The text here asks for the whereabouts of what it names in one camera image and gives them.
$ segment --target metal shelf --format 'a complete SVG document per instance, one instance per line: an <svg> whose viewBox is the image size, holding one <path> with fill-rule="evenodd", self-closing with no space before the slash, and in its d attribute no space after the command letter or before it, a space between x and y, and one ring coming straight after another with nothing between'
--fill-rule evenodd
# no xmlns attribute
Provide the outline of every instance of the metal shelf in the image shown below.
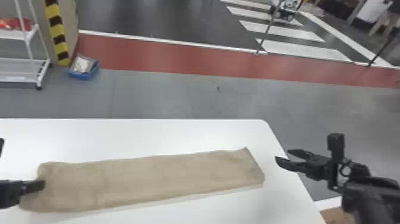
<svg viewBox="0 0 400 224"><path fill-rule="evenodd" d="M27 0L24 2L27 2L29 5L30 12L33 17L33 23L35 25L32 26L31 30L25 31L23 16L21 13L20 0L14 0L15 8L17 10L18 19L22 26L22 30L0 29L0 39L23 41L26 46L29 59L0 58L0 82L31 82L36 84L37 90L41 90L43 77L46 74L47 68L51 65L50 56L45 45L42 31L40 30L38 24L38 18L36 17L35 9L32 5L32 0ZM46 52L45 60L38 60L33 58L30 41L36 33L39 34L43 49Z"/></svg>
<svg viewBox="0 0 400 224"><path fill-rule="evenodd" d="M37 24L33 25L30 31L0 29L0 39L24 41L24 33L26 33L26 39L30 41L37 30L39 30L39 26Z"/></svg>
<svg viewBox="0 0 400 224"><path fill-rule="evenodd" d="M0 82L42 81L50 60L32 60L19 58L0 58Z"/></svg>

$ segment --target gray floor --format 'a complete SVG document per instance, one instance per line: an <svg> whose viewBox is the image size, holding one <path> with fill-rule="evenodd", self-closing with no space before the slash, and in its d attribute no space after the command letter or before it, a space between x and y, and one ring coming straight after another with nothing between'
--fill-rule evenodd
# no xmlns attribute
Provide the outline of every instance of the gray floor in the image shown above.
<svg viewBox="0 0 400 224"><path fill-rule="evenodd" d="M136 71L81 81L55 67L43 91L2 84L0 117L264 119L285 149L328 155L326 135L343 132L348 157L400 181L399 100L395 89ZM313 199L335 196L301 178Z"/></svg>

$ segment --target pole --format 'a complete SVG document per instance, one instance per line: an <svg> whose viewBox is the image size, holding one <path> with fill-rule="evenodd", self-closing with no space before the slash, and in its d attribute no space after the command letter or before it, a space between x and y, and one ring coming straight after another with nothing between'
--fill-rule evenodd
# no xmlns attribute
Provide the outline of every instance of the pole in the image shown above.
<svg viewBox="0 0 400 224"><path fill-rule="evenodd" d="M258 55L258 53L260 52L261 48L263 47L263 43L264 43L264 41L265 41L265 39L266 39L266 37L268 35L268 31L270 30L272 24L274 23L275 15L279 11L279 8L280 8L280 5L282 4L282 2L283 2L283 0L279 0L279 3L278 3L277 7L274 10L274 13L271 15L271 21L268 24L267 30L265 31L264 38L260 42L260 45L258 46L257 51L254 53L254 55Z"/></svg>
<svg viewBox="0 0 400 224"><path fill-rule="evenodd" d="M372 58L372 60L369 62L368 67L371 67L371 65L374 63L375 59L377 57L379 57L379 55L386 49L386 47L392 43L395 39L399 39L400 38L400 32L398 32L395 36L393 36L392 38L389 38L386 43L381 47L381 49L378 51L378 53L376 53L375 57Z"/></svg>

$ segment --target white floor line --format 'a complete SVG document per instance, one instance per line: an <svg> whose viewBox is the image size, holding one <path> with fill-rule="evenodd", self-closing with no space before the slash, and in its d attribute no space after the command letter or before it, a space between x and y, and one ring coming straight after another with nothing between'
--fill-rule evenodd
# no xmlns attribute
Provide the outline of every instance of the white floor line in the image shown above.
<svg viewBox="0 0 400 224"><path fill-rule="evenodd" d="M265 33L265 31L267 30L267 27L268 27L268 25L266 25L266 24L254 23L254 22L244 21L244 20L239 20L239 21L246 28L246 30L249 30L252 32ZM299 30L299 29L271 26L268 33L271 33L274 35L280 35L280 36L288 36L291 38L299 38L299 39L306 39L306 40L311 40L311 41L325 42L324 39L320 38L315 33L310 32L310 31L305 31L305 30Z"/></svg>
<svg viewBox="0 0 400 224"><path fill-rule="evenodd" d="M265 40L262 47L269 53L352 62L337 49L319 48L316 46L298 45L270 40Z"/></svg>
<svg viewBox="0 0 400 224"><path fill-rule="evenodd" d="M316 16L314 16L314 15L312 15L310 13L306 13L306 12L300 12L300 13L302 15L304 15L305 17L307 17L309 20L311 20L314 23L316 23L319 26L321 26L323 29L325 29L326 31L331 33L333 36L337 37L338 39L340 39L341 41L343 41L344 43L349 45L351 48L353 48L354 50L356 50L357 52L359 52L360 54L362 54L366 58L372 59L375 56L375 54L373 52L371 52L367 48L361 46L359 43L353 41L351 38L347 37L346 35L344 35L340 31L336 30L332 26L328 25L324 21L320 20ZM388 63L387 61L385 61L381 57L378 57L376 59L375 63L376 63L377 66L380 66L380 67L387 67L387 68L393 67L390 63Z"/></svg>
<svg viewBox="0 0 400 224"><path fill-rule="evenodd" d="M244 0L221 0L221 2L229 2L229 3L236 4L236 5L244 5L244 6L249 6L249 7L253 7L253 8L260 8L262 10L269 10L271 8L271 6L267 5L267 4L251 2L251 1L244 1Z"/></svg>
<svg viewBox="0 0 400 224"><path fill-rule="evenodd" d="M320 211L333 209L342 205L342 197L328 198L321 201L316 201L315 204Z"/></svg>
<svg viewBox="0 0 400 224"><path fill-rule="evenodd" d="M261 12L257 12L257 11L253 11L253 10L246 10L244 8L236 8L236 7L230 7L230 6L227 6L226 8L228 8L228 10L234 15L242 15L245 17L259 18L262 20L271 20L271 15L268 13L261 13ZM303 24L301 24L299 21L297 21L295 19L293 19L291 22L288 22L286 20L277 18L277 19L275 19L275 21L279 21L282 23L290 23L290 24L297 25L297 26L303 26Z"/></svg>
<svg viewBox="0 0 400 224"><path fill-rule="evenodd" d="M168 39L159 39L159 38L147 38L144 36L134 36L134 35L124 35L124 34L117 34L117 33L105 33L105 32L98 32L92 30L79 30L79 33L86 34L86 35L94 35L94 36L106 36L108 38L122 38L122 39L131 39L131 40L139 40L139 41L150 41L150 42L158 42L158 43L170 43L175 45L184 45L184 46L198 46L201 48L211 48L211 49L220 49L220 50L227 50L227 51L241 51L241 52L249 52L254 53L254 49L248 48L235 48L231 46L220 46L220 45L212 45L206 43L194 43L194 42L185 42L185 41L174 41ZM265 51L260 51L260 54L267 54Z"/></svg>
<svg viewBox="0 0 400 224"><path fill-rule="evenodd" d="M359 65L359 66L367 66L368 62L354 61L354 64Z"/></svg>

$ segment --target white shelf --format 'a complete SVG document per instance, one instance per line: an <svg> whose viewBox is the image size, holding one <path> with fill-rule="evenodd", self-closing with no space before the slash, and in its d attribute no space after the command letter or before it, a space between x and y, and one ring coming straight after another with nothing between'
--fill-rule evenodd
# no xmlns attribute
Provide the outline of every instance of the white shelf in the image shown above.
<svg viewBox="0 0 400 224"><path fill-rule="evenodd" d="M0 58L0 82L33 82L42 81L50 60Z"/></svg>
<svg viewBox="0 0 400 224"><path fill-rule="evenodd" d="M25 31L26 38L28 41L32 39L35 35L39 26L37 24L32 26L30 31ZM24 32L20 30L7 30L7 29L0 29L0 39L10 39L10 40L24 40Z"/></svg>

